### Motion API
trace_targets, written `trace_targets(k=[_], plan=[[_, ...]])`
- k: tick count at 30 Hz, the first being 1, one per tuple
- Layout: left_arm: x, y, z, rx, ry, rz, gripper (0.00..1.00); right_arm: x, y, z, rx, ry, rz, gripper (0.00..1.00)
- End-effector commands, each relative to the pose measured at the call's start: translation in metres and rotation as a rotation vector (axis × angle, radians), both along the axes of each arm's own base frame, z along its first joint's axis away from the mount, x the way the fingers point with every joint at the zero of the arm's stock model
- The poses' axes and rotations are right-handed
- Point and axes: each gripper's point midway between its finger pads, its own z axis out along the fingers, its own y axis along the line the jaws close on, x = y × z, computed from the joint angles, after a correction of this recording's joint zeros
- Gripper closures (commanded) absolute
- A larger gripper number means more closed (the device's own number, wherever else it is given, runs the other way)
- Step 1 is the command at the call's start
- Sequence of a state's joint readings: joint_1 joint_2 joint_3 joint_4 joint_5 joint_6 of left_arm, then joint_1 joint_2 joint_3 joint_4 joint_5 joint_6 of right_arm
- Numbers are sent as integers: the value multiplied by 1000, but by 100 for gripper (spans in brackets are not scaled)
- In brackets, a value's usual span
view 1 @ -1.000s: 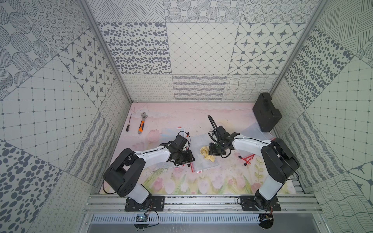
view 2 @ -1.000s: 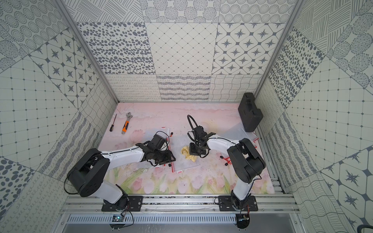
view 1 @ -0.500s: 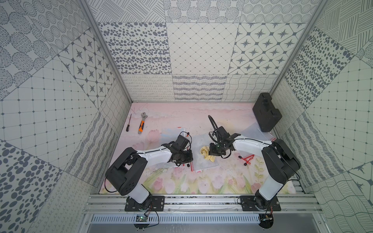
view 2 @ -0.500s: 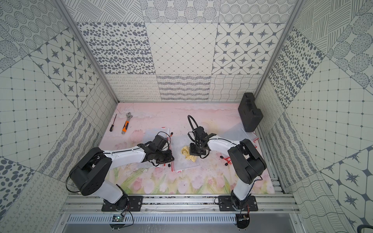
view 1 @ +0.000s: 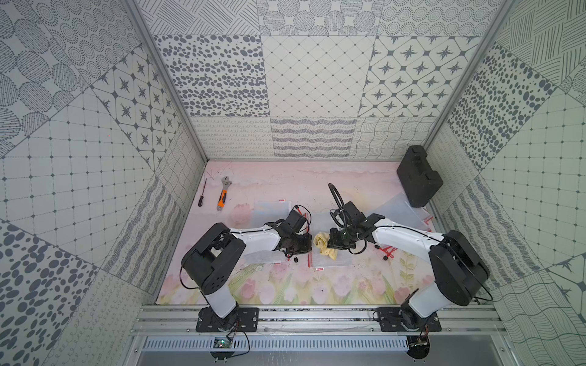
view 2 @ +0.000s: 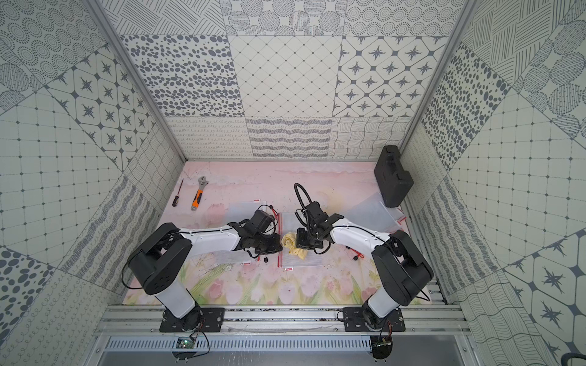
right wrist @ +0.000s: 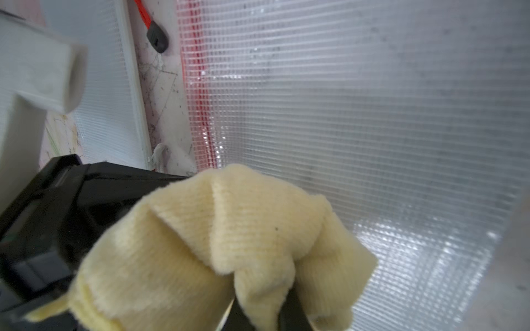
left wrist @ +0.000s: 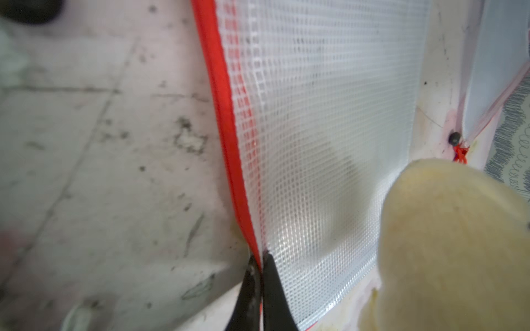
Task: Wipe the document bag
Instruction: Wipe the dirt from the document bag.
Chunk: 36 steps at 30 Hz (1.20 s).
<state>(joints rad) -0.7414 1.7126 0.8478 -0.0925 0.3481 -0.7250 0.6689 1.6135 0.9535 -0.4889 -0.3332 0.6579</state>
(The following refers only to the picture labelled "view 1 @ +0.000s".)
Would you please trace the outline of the yellow microfiber cloth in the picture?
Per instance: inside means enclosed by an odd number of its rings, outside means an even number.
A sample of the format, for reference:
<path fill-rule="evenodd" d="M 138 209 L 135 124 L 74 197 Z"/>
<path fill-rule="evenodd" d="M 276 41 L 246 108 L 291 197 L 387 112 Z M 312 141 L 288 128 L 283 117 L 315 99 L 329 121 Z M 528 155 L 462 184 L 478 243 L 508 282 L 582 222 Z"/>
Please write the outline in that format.
<path fill-rule="evenodd" d="M 320 255 L 336 261 L 338 250 L 328 246 L 329 240 L 330 235 L 328 233 L 320 232 L 314 237 L 313 244 L 318 249 Z"/>

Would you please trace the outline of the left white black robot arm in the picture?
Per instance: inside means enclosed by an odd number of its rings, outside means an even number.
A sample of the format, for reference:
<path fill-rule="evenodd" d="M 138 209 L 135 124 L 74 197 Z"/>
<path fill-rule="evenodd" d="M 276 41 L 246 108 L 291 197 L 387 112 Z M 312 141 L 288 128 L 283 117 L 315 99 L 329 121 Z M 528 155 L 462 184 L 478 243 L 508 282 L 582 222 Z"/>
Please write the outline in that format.
<path fill-rule="evenodd" d="M 311 214 L 303 215 L 296 205 L 287 218 L 267 222 L 260 228 L 237 230 L 223 223 L 214 224 L 183 256 L 179 273 L 187 274 L 206 300 L 205 308 L 221 329 L 236 326 L 238 304 L 227 281 L 242 256 L 256 253 L 281 253 L 286 259 L 309 253 Z"/>

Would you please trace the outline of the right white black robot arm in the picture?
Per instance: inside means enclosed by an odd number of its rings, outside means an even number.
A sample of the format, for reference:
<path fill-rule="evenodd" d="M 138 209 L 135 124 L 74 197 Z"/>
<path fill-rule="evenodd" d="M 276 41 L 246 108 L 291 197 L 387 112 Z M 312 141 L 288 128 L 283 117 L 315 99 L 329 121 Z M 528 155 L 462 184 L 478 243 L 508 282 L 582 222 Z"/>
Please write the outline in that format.
<path fill-rule="evenodd" d="M 352 201 L 345 202 L 334 184 L 328 188 L 337 205 L 330 211 L 337 228 L 331 230 L 329 246 L 347 251 L 358 242 L 391 246 L 431 265 L 433 282 L 401 304 L 399 317 L 405 329 L 421 330 L 438 310 L 450 305 L 466 307 L 486 289 L 490 270 L 464 234 L 456 230 L 424 232 L 381 214 L 366 216 Z"/>

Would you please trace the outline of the clear mesh document bag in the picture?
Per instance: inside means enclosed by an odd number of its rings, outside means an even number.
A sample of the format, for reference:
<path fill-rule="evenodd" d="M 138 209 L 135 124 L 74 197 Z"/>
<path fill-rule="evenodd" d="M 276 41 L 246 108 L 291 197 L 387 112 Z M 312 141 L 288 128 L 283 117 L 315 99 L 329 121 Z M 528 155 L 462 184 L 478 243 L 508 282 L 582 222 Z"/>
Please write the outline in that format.
<path fill-rule="evenodd" d="M 405 193 L 396 195 L 370 213 L 380 214 L 398 226 L 411 227 L 414 230 L 427 233 L 435 231 L 431 213 L 425 208 L 410 206 Z M 433 240 L 424 238 L 423 235 L 416 234 L 411 230 L 399 229 L 403 232 L 399 237 L 390 236 L 390 231 L 392 231 L 390 228 L 378 230 L 374 234 L 375 243 L 381 247 L 392 246 L 430 263 L 429 248 L 434 244 Z"/>
<path fill-rule="evenodd" d="M 311 251 L 308 254 L 308 267 L 315 271 L 325 268 L 350 267 L 357 264 L 357 256 L 347 250 L 328 248 L 330 235 L 325 232 L 317 233 L 312 237 Z"/>

